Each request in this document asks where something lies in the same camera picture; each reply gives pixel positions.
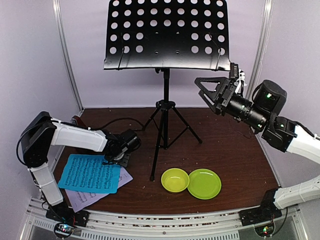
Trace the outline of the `blue sheet music page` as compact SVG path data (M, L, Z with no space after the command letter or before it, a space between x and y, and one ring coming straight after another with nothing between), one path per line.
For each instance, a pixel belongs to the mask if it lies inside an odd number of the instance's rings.
M84 193L115 194L121 167L104 162L102 155L71 154L57 186Z

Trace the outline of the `black perforated music stand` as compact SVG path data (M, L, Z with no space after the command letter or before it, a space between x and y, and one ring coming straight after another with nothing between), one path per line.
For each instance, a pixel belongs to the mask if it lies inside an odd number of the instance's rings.
M229 71L228 5L224 0L111 0L105 70L154 69L163 74L156 149L167 149L171 69Z

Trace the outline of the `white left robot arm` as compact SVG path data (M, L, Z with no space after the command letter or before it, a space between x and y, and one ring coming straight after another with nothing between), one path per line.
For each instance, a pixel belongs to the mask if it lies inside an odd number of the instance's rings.
M40 112L22 132L16 144L16 157L27 169L52 206L52 213L61 222L72 218L72 211L64 205L64 197L48 165L52 146L66 146L101 153L108 164L127 166L130 154L141 146L134 130L113 134L105 128L74 125Z

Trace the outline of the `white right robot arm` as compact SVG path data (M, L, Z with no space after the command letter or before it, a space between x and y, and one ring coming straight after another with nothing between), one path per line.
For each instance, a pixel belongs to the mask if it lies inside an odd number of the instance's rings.
M297 121L280 116L287 92L271 80L255 89L252 100L237 93L234 77L198 77L199 95L217 115L231 115L261 133L273 148L320 162L320 138Z

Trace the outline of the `lime green bowl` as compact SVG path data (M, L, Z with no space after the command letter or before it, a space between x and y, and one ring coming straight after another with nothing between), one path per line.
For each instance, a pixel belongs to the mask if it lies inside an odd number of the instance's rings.
M183 192L190 184L190 177L181 168L169 168L161 176L161 185L169 193Z

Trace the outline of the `brown wooden metronome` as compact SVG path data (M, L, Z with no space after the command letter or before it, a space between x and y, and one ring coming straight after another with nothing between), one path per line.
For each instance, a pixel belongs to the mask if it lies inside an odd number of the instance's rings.
M86 124L81 120L81 118L77 115L74 115L71 118L71 123L78 126L78 127L82 127L82 128L86 128Z

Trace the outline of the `lime green plate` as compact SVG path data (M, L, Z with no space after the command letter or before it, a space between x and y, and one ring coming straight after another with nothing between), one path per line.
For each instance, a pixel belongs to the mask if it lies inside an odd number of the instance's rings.
M210 200L215 198L222 189L220 177L212 170L199 168L189 175L188 192L200 200Z

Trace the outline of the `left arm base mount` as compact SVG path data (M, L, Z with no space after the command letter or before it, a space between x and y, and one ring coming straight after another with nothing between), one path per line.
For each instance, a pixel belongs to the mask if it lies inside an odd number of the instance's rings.
M58 215L54 210L48 209L46 211L46 218L55 220L56 223L53 227L53 233L58 239L69 238L75 230L79 227L86 227L90 213L85 210L81 210L76 213L72 213L72 209L68 209L67 215Z

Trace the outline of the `right aluminium frame post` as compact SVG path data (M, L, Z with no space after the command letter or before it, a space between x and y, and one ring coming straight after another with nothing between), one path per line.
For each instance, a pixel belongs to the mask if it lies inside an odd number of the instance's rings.
M260 74L262 70L263 57L267 49L268 39L269 39L269 34L271 29L273 5L274 5L273 0L264 1L263 15L262 15L262 21L260 26L257 50L256 50L253 67L250 75L249 85L245 95L245 98L248 100L251 99L251 96L259 83Z

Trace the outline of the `aluminium frame post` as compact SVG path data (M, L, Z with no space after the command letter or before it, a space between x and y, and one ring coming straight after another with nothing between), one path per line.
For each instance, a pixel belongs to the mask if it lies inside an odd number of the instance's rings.
M271 29L273 5L274 5L273 0L264 1L263 15L262 15L262 21L260 26L257 50L256 50L253 67L250 75L249 85L245 95L245 98L248 100L251 99L251 96L259 83L260 74L262 70L263 57L267 49L268 39L269 39L269 34Z
M66 35L65 35L65 29L64 29L64 24L63 24L63 16L62 16L62 11L61 11L61 1L60 0L52 0L52 6L53 6L53 13L57 25L57 30L58 30L58 35L60 39L60 45L61 45L61 50L62 50L62 55L63 55L63 60L64 60L64 65L66 68L68 80L71 86L71 91L73 94L73 97L75 99L77 108L79 112L82 112L84 110L83 103L81 101L80 93L78 90L78 86L75 80L72 64L71 64L71 59L68 51L68 45L67 45L67 40L66 40Z

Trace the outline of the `aluminium front rail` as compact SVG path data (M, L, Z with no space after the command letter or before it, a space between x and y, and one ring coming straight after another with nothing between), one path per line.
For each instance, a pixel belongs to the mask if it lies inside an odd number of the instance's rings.
M31 207L27 213L18 240L61 240L54 234L56 222L45 218L42 208ZM291 208L285 222L283 216L244 226L237 211L182 215L89 211L86 226L77 226L66 240L308 240L298 213ZM277 233L259 236L258 230L269 224L274 224Z

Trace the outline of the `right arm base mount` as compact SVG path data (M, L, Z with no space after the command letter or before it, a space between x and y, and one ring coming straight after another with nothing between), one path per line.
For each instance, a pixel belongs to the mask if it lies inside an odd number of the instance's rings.
M276 233L275 219L281 216L281 210L261 207L241 210L239 212L242 226L253 225L255 233L261 238L268 238Z

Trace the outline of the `left aluminium frame post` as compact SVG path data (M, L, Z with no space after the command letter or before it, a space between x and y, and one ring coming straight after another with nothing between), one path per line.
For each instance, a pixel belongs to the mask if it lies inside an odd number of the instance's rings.
M67 40L66 40L66 35L65 35L65 29L64 29L64 24L63 24L63 16L62 16L62 11L61 11L61 1L60 0L52 0L52 6L53 6L53 13L57 25L57 30L58 30L58 35L60 39L60 45L61 45L61 50L62 50L62 55L63 55L63 60L64 60L64 65L66 68L68 80L71 86L71 91L73 94L73 97L75 99L77 108L79 112L82 112L84 110L83 103L81 101L80 93L78 90L78 86L75 80L72 64L71 64L71 59L68 51L68 45L67 45Z

